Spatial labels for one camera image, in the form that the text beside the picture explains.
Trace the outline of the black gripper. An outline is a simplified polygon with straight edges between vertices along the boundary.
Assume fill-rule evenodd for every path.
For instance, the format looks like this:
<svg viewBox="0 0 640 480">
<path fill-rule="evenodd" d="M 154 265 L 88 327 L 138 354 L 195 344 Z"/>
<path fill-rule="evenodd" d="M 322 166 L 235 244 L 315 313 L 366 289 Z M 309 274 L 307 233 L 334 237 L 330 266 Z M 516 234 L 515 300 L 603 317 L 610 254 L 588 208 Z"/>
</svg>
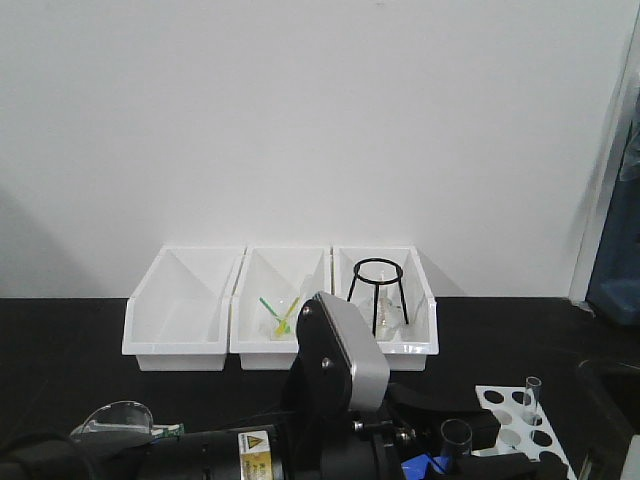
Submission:
<svg viewBox="0 0 640 480">
<path fill-rule="evenodd" d="M 548 479 L 550 462 L 523 453 L 479 457 L 498 437 L 487 409 L 447 409 L 399 384 L 369 390 L 371 479 Z"/>
</svg>

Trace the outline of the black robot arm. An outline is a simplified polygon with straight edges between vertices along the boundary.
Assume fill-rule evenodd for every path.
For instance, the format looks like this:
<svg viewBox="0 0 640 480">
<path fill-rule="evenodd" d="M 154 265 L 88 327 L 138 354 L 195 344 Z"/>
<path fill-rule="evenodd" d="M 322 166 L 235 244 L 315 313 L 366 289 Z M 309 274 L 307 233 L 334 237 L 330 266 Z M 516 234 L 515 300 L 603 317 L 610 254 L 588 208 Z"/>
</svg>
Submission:
<svg viewBox="0 0 640 480">
<path fill-rule="evenodd" d="M 419 432 L 384 402 L 376 413 L 311 418 L 285 411 L 265 425 L 154 437 L 134 430 L 33 433 L 1 449 L 4 479 L 563 479 L 547 455 L 474 456 L 474 440 L 494 440 L 486 410 L 446 419 L 419 416 Z"/>
</svg>

